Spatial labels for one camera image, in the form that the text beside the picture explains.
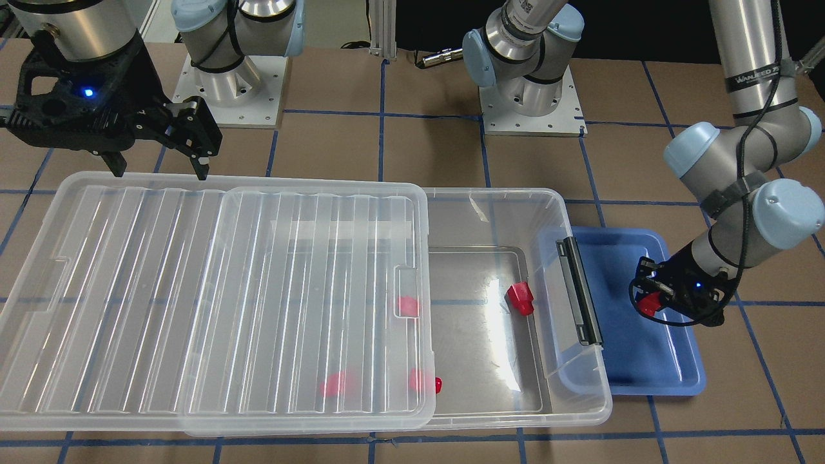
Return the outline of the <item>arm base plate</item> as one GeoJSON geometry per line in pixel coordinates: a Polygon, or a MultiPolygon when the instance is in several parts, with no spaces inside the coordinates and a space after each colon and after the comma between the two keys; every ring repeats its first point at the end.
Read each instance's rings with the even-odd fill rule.
{"type": "Polygon", "coordinates": [[[478,89],[484,134],[493,136],[584,136],[587,125],[574,77],[542,85],[524,77],[478,89]]]}
{"type": "Polygon", "coordinates": [[[288,57],[247,56],[234,70],[207,73],[186,56],[173,102],[200,96],[221,128],[275,130],[290,64],[288,57]]]}

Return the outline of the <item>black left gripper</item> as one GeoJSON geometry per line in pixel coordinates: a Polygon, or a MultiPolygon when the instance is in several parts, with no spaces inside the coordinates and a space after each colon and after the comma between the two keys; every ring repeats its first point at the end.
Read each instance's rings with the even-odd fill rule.
{"type": "Polygon", "coordinates": [[[699,267],[690,251],[680,251],[666,261],[655,262],[640,256],[636,267],[636,288],[632,303],[645,319],[667,326],[720,326],[724,309],[739,288],[741,274],[721,268],[710,275],[699,267]],[[657,319],[664,309],[687,317],[684,322],[657,319]]]}

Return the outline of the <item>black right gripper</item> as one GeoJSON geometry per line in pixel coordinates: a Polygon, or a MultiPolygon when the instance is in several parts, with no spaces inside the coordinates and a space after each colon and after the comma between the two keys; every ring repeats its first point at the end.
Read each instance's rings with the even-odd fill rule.
{"type": "Polygon", "coordinates": [[[200,181],[219,153],[223,135],[203,97],[170,102],[141,35],[91,61],[70,61],[49,32],[32,37],[11,108],[2,127],[26,144],[97,152],[114,177],[136,140],[159,140],[189,159],[200,181]]]}

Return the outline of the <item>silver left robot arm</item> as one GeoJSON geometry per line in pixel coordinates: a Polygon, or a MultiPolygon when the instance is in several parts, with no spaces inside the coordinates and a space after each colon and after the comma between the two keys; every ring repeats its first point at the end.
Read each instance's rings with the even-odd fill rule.
{"type": "MultiPolygon", "coordinates": [[[[664,262],[643,256],[628,285],[641,317],[673,309],[687,325],[724,323],[743,273],[793,249],[823,226],[811,188],[767,173],[810,152],[822,121],[799,105],[778,1],[709,3],[734,127],[698,122],[675,136],[665,162],[712,226],[664,262]]],[[[463,62],[481,88],[510,97],[527,117],[553,111],[563,74],[583,33],[566,1],[507,1],[462,39],[463,62]]]]}

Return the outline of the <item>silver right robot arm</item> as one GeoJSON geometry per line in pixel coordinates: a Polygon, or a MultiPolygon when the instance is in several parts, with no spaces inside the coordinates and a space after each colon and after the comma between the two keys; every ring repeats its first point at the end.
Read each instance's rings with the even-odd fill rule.
{"type": "MultiPolygon", "coordinates": [[[[481,87],[504,77],[551,86],[584,30],[566,1],[507,1],[463,39],[463,60],[481,87]]],[[[153,140],[182,153],[195,176],[208,177],[223,135],[212,114],[230,102],[212,85],[173,102],[124,1],[9,1],[32,51],[21,66],[17,97],[2,109],[2,127],[33,147],[86,151],[116,177],[124,150],[153,140]]],[[[238,96],[260,79],[251,57],[289,57],[303,50],[300,1],[174,1],[174,26],[200,77],[240,77],[238,96]]]]}

